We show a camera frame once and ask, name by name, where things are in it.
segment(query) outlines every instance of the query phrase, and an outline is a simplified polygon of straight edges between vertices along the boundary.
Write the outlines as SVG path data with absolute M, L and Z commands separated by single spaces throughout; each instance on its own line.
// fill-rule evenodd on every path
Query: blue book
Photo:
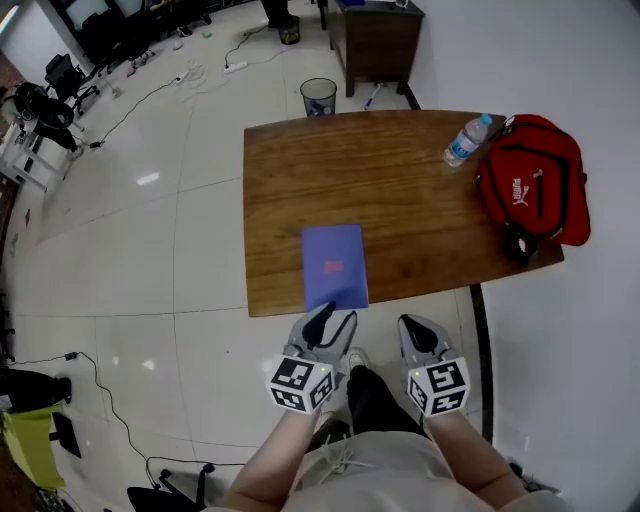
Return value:
M 335 301 L 336 309 L 369 306 L 362 229 L 357 224 L 302 231 L 304 305 Z

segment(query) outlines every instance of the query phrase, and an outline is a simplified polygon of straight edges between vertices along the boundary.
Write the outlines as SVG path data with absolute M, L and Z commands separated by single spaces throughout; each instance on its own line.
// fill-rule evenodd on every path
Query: shirt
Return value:
M 366 432 L 305 455 L 283 512 L 492 512 L 456 483 L 437 446 L 409 432 Z M 207 511 L 222 512 L 224 508 Z M 566 512 L 548 491 L 504 512 Z

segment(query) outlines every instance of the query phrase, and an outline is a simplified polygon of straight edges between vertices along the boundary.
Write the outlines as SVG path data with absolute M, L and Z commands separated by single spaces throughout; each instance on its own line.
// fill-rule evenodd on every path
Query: floor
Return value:
M 191 70 L 189 80 L 141 103 L 103 147 L 87 150 L 45 195 L 23 187 L 13 212 L 2 275 L 17 331 L 16 358 L 91 355 L 116 411 L 131 426 L 133 443 L 147 456 L 243 463 L 281 415 L 267 398 L 263 367 L 281 352 L 298 315 L 247 315 L 243 129 L 303 117 L 299 87 L 311 77 L 338 84 L 338 112 L 362 110 L 373 90 L 373 84 L 359 84 L 353 98 L 344 97 L 316 6 L 289 5 L 302 17 L 301 43 L 286 48 L 275 33 L 262 31 L 231 54 L 230 62 L 250 65 L 228 77 L 221 73 L 226 51 L 265 23 L 258 2 L 216 13 L 212 26 L 196 28 L 177 51 L 174 40 L 160 43 L 131 78 L 128 64 L 117 68 L 109 83 L 124 93 L 115 100 L 110 86 L 98 81 L 102 95 L 82 118 L 89 141 L 100 140 L 149 91 Z M 212 37 L 203 38 L 204 31 Z M 392 84 L 372 108 L 409 106 Z M 64 158 L 55 145 L 43 148 L 48 159 Z M 478 426 L 479 363 L 468 290 L 359 312 L 354 343 L 417 417 L 402 392 L 396 341 L 402 313 L 440 323 L 465 355 L 473 380 L 467 412 Z M 30 366 L 73 382 L 66 409 L 83 458 L 54 445 L 66 492 L 86 511 L 131 510 L 126 488 L 147 485 L 144 463 L 128 445 L 108 396 L 95 386 L 91 363 L 80 358 Z M 199 466 L 151 461 L 154 475 L 163 467 L 184 473 L 182 484 L 192 486 Z M 238 469 L 220 467 L 211 475 L 210 500 Z

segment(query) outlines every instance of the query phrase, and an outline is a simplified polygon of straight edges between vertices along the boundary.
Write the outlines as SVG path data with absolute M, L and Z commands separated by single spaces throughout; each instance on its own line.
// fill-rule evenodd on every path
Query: red bag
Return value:
M 494 137 L 477 171 L 491 217 L 559 244 L 584 244 L 591 227 L 576 141 L 535 115 L 515 116 Z

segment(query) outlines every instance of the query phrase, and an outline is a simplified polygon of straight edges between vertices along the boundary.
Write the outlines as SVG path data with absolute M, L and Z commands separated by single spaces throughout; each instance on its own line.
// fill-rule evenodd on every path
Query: plastic bottle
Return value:
M 492 123 L 489 114 L 482 114 L 477 119 L 469 121 L 465 127 L 460 130 L 458 136 L 453 140 L 449 147 L 444 151 L 444 161 L 451 167 L 458 167 L 464 162 L 469 155 L 473 153 L 482 141 L 487 138 L 489 126 Z

